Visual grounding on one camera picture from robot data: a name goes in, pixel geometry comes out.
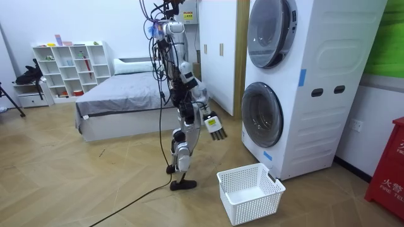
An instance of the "baseboard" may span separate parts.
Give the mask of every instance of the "baseboard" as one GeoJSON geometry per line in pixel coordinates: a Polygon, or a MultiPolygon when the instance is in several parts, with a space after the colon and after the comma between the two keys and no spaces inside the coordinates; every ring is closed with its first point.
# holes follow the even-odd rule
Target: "baseboard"
{"type": "Polygon", "coordinates": [[[338,163],[340,166],[346,168],[348,171],[351,173],[355,174],[362,180],[366,181],[367,183],[370,183],[372,180],[372,177],[368,175],[367,173],[363,172],[362,170],[359,170],[358,168],[354,167],[353,165],[347,163],[345,160],[335,156],[334,157],[334,162],[338,163]]]}

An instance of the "wooden floor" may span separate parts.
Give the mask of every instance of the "wooden floor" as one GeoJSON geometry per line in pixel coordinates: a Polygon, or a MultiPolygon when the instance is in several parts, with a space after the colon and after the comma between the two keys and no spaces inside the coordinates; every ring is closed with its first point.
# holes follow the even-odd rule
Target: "wooden floor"
{"type": "MultiPolygon", "coordinates": [[[[0,227],[90,226],[169,180],[158,134],[83,142],[72,103],[0,114],[0,227]]],[[[189,191],[160,189],[99,226],[231,226],[216,173],[256,160],[241,143],[241,122],[221,114],[229,135],[203,130],[189,191]]],[[[163,132],[169,155],[170,132],[163,132]]],[[[367,183],[338,165],[283,182],[276,214],[242,226],[402,226],[363,200],[367,183]]]]}

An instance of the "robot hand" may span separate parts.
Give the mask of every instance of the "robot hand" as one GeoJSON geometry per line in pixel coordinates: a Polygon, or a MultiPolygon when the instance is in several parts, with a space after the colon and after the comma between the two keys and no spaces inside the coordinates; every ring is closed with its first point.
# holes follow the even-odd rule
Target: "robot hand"
{"type": "Polygon", "coordinates": [[[222,123],[220,122],[215,111],[212,111],[209,115],[204,115],[203,122],[205,123],[205,126],[213,140],[221,140],[227,137],[225,129],[222,127],[222,123]]]}

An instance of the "white appliance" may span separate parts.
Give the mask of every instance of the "white appliance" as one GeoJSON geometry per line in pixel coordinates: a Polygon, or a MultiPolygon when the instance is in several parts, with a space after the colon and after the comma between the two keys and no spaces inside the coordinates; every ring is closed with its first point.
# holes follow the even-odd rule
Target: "white appliance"
{"type": "Polygon", "coordinates": [[[174,16],[176,21],[183,22],[185,25],[198,24],[196,0],[187,0],[179,5],[179,14],[174,16]]]}
{"type": "Polygon", "coordinates": [[[386,0],[251,0],[242,140],[282,180],[331,166],[386,0]]]}

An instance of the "black bag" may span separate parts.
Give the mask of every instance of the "black bag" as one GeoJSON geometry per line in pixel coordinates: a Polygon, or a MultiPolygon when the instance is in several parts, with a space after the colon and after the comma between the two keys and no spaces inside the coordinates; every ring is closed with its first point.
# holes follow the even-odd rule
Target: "black bag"
{"type": "Polygon", "coordinates": [[[35,82],[35,87],[38,90],[39,97],[41,100],[43,100],[39,86],[39,81],[42,77],[42,71],[39,68],[38,61],[36,59],[32,60],[35,63],[35,68],[32,66],[25,66],[28,71],[22,74],[21,76],[18,76],[15,83],[18,85],[24,85],[24,84],[32,84],[35,82]]]}

